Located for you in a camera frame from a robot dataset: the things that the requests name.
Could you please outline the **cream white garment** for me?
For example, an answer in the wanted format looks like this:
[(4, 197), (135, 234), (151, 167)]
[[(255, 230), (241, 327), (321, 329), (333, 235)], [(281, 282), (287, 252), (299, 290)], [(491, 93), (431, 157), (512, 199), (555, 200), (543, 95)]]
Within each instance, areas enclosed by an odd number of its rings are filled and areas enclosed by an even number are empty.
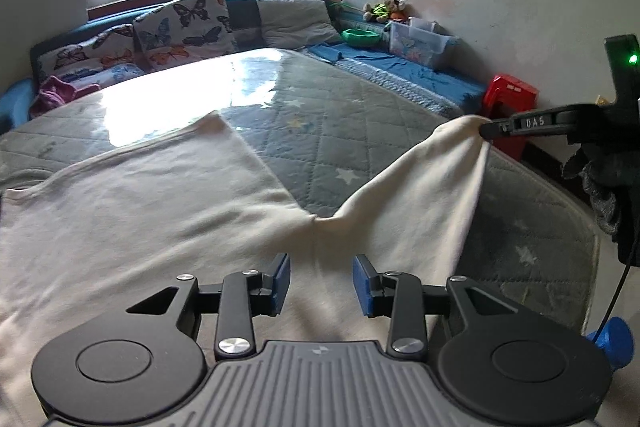
[(352, 258), (441, 284), (454, 272), (489, 144), (480, 118), (438, 126), (322, 218), (299, 207), (217, 114), (65, 168), (1, 199), (1, 421), (44, 416), (30, 367), (50, 339), (136, 303), (181, 273), (204, 283), (292, 260), (283, 317), (262, 338), (383, 339)]

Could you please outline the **red plastic stool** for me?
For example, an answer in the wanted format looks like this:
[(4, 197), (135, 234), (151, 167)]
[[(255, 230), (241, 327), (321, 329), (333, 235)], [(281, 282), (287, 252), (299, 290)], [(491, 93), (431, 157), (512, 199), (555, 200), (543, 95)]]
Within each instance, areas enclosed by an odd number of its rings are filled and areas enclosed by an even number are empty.
[[(538, 89), (527, 82), (511, 75), (498, 74), (488, 84), (480, 115), (500, 119), (533, 110), (537, 106), (538, 93)], [(526, 141), (526, 138), (500, 138), (492, 144), (502, 153), (520, 161)]]

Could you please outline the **blue knitted sofa blanket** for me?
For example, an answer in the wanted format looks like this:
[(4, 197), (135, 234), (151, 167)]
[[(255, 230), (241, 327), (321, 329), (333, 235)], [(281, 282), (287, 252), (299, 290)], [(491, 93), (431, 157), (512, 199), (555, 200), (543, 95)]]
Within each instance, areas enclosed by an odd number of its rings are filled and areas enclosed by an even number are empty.
[(314, 44), (304, 52), (449, 119), (478, 114), (482, 108), (486, 86), (455, 70), (439, 72), (397, 55), (344, 43)]

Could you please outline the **clear plastic storage box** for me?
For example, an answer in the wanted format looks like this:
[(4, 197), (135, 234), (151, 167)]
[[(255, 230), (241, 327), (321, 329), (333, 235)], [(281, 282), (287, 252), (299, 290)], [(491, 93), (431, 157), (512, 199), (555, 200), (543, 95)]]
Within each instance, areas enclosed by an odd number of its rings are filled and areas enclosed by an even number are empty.
[(391, 54), (434, 70), (449, 66), (460, 42), (457, 36), (442, 35), (411, 24), (389, 22), (386, 29), (390, 33)]

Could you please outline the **colourful plush toys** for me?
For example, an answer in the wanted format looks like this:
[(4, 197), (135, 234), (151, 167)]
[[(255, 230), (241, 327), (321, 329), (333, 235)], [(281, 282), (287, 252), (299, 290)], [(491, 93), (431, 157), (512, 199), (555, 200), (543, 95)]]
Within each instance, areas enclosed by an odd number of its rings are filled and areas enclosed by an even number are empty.
[(383, 0), (375, 4), (366, 3), (362, 10), (362, 18), (365, 22), (405, 24), (409, 21), (405, 0)]

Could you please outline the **green plastic basin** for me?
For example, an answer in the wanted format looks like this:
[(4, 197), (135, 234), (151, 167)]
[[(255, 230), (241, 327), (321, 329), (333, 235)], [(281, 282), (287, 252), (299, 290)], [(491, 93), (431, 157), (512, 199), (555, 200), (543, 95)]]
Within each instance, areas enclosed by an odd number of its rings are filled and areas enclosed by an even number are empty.
[(344, 43), (353, 48), (375, 48), (381, 41), (381, 36), (372, 30), (361, 28), (347, 28), (341, 33)]

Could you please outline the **purple cloth on sofa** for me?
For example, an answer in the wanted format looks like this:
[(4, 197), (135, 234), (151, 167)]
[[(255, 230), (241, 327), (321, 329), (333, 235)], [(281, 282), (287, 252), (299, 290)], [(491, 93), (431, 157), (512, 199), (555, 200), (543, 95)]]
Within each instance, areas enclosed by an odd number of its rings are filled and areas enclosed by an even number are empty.
[(99, 92), (100, 86), (90, 83), (88, 86), (75, 87), (58, 77), (50, 76), (39, 88), (32, 105), (29, 107), (29, 117), (34, 119), (58, 107), (79, 100), (86, 95)]

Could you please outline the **grey plain cushion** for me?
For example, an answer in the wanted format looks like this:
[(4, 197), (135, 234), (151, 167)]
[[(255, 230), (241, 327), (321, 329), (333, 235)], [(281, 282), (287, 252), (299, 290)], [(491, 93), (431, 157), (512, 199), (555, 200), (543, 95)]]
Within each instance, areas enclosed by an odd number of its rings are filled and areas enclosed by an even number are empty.
[(262, 38), (270, 48), (292, 50), (342, 40), (322, 0), (257, 0), (256, 4)]

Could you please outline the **small butterfly print pillow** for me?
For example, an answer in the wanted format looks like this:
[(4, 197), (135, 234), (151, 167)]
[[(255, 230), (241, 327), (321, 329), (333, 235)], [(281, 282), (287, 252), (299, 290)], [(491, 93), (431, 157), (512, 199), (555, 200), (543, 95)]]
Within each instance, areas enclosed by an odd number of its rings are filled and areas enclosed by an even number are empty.
[(101, 89), (142, 76), (134, 48), (134, 28), (117, 25), (88, 40), (68, 44), (37, 58), (38, 81), (51, 76), (76, 88), (96, 84)]

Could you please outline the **large butterfly print pillow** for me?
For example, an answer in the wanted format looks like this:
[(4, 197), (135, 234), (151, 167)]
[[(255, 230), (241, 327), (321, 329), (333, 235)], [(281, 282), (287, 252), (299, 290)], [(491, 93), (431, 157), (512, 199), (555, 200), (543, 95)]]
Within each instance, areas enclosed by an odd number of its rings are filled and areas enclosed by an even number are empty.
[(174, 0), (132, 24), (145, 60), (155, 70), (238, 50), (226, 0)]

